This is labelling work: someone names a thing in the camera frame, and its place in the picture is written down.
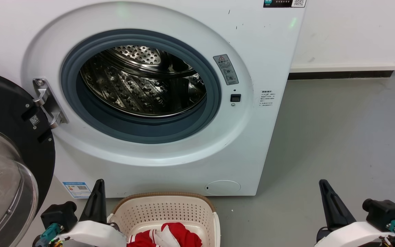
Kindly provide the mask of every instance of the laundry basket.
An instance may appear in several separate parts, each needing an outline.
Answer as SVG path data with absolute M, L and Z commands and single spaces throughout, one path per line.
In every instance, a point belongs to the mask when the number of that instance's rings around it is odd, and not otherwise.
M 121 200 L 108 217 L 126 235 L 160 230 L 164 223 L 180 222 L 196 233 L 202 247 L 220 247 L 220 224 L 210 200 L 192 193 L 144 193 Z

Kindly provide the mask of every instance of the wall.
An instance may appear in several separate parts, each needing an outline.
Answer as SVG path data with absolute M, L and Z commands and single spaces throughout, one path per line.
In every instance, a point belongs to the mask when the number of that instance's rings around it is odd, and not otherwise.
M 395 70 L 395 0 L 307 0 L 291 72 Z

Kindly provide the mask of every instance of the blue and white label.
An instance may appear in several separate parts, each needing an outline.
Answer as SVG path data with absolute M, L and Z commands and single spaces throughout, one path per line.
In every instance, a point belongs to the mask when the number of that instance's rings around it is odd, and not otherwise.
M 85 182 L 63 182 L 63 185 L 74 198 L 88 198 L 91 195 Z

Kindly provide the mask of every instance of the qr code sticker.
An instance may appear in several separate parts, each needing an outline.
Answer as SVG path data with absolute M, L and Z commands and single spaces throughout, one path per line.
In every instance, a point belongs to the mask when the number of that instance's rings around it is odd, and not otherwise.
M 37 125 L 37 123 L 40 122 L 39 117 L 34 115 L 32 118 L 30 118 L 30 122 L 32 123 L 33 126 Z
M 306 0 L 293 0 L 292 1 L 292 7 L 295 8 L 304 8 L 306 5 Z

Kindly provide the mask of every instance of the door hinge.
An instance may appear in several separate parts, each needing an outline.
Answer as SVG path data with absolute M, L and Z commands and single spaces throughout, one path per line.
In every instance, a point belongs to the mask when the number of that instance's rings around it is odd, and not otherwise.
M 50 127 L 54 129 L 61 123 L 68 123 L 68 119 L 54 97 L 48 85 L 48 81 L 45 78 L 34 78 L 33 87 L 38 94 L 38 97 L 33 101 L 35 105 L 40 106 L 47 115 Z

